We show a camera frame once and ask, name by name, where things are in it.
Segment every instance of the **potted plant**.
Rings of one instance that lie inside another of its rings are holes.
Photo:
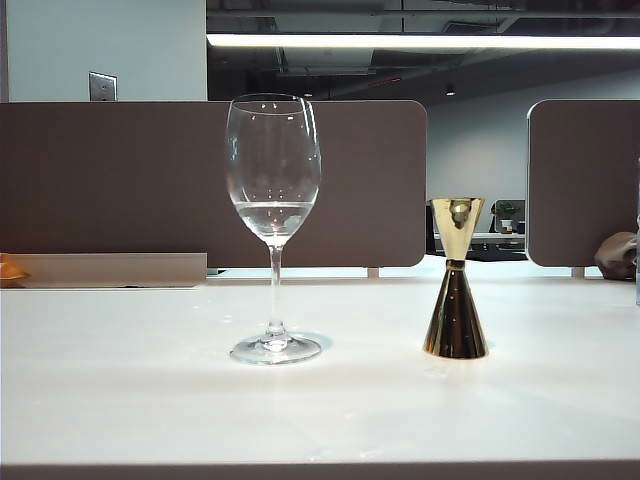
[[[520,207],[509,200],[496,202],[494,214],[500,220],[500,232],[513,232],[513,216],[520,211]]]

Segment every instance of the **jigger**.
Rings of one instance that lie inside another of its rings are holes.
[[[482,198],[431,200],[440,240],[447,256],[438,301],[422,349],[447,358],[480,358],[489,353],[482,334],[464,262],[478,223]]]

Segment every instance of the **ceiling light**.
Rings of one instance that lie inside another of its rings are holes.
[[[214,47],[640,50],[640,37],[213,33]]]

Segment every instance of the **brown partition panel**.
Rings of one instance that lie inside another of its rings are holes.
[[[266,266],[224,182],[228,102],[0,105],[0,250],[207,252]],[[424,255],[426,115],[415,102],[316,102],[323,183],[287,266]]]
[[[527,249],[544,266],[594,265],[637,230],[640,101],[547,100],[529,114]]]

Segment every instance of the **desk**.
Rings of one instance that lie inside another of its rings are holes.
[[[440,234],[435,233],[433,238],[440,242]],[[523,233],[474,233],[471,237],[471,243],[523,243],[525,235]]]
[[[634,284],[468,262],[491,353],[446,360],[420,349],[443,271],[294,272],[285,320],[325,351],[273,368],[227,355],[266,278],[3,290],[3,479],[640,478]]]

